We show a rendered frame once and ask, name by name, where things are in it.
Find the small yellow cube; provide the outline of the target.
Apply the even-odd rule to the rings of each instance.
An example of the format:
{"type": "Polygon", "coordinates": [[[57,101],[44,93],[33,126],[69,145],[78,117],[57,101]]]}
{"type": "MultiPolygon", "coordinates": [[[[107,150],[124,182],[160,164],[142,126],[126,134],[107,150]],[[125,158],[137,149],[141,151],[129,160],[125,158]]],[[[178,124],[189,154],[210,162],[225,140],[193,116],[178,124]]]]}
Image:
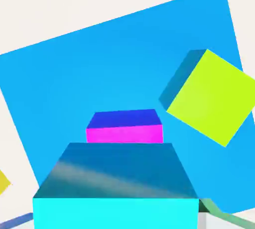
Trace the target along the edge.
{"type": "Polygon", "coordinates": [[[5,176],[5,174],[0,170],[0,195],[11,185],[11,182],[5,176]]]}

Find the large blue box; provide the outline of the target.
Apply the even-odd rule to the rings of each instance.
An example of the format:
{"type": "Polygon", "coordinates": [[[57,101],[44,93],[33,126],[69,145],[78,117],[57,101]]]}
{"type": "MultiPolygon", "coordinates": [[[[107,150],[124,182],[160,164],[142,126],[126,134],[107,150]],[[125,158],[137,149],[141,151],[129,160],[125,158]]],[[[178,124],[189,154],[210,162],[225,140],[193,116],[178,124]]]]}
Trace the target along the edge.
{"type": "Polygon", "coordinates": [[[255,207],[255,123],[222,147],[168,114],[159,97],[190,50],[241,68],[227,0],[172,0],[0,55],[0,89],[41,184],[99,111],[155,109],[201,197],[255,207]]]}

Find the small magenta cube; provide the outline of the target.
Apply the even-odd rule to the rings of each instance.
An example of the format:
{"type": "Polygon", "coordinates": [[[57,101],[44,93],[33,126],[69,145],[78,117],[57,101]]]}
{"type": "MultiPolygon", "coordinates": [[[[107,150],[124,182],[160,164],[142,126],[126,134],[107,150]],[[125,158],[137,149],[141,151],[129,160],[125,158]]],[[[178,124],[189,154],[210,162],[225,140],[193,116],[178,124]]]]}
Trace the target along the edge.
{"type": "Polygon", "coordinates": [[[98,143],[163,143],[163,126],[154,109],[96,112],[86,138],[98,143]]]}

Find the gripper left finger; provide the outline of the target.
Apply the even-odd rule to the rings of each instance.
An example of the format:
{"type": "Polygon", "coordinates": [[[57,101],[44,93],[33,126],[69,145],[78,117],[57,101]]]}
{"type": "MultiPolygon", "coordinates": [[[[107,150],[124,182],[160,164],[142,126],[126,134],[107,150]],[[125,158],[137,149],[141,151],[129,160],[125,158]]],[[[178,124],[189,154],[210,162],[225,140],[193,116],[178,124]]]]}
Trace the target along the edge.
{"type": "Polygon", "coordinates": [[[33,213],[27,213],[14,219],[0,223],[0,229],[11,229],[30,220],[33,220],[33,213]]]}

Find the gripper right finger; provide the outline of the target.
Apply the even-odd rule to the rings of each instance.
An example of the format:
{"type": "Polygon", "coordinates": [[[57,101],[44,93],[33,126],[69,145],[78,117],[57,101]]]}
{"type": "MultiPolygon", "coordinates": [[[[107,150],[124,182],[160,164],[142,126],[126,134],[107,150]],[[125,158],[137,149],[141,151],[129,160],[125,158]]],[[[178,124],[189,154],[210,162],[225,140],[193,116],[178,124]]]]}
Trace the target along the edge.
{"type": "Polygon", "coordinates": [[[211,199],[200,199],[198,229],[255,229],[255,218],[247,220],[224,213],[211,199]]]}

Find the small lime green cube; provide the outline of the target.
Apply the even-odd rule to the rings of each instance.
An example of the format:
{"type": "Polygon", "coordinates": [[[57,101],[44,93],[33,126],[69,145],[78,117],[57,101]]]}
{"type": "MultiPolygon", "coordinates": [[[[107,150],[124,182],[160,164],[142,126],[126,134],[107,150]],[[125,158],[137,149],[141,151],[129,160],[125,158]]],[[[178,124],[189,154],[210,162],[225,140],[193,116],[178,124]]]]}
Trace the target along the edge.
{"type": "Polygon", "coordinates": [[[191,50],[159,100],[167,113],[226,147],[255,107],[255,79],[209,49],[191,50]]]}

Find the small cyan cube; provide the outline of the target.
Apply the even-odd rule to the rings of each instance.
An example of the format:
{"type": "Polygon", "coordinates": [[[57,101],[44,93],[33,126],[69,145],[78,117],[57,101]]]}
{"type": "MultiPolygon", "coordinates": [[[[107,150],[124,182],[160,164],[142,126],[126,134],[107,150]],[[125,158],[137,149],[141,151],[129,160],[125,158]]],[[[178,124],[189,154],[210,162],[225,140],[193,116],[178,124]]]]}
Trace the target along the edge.
{"type": "Polygon", "coordinates": [[[197,229],[170,143],[70,143],[33,197],[35,229],[197,229]]]}

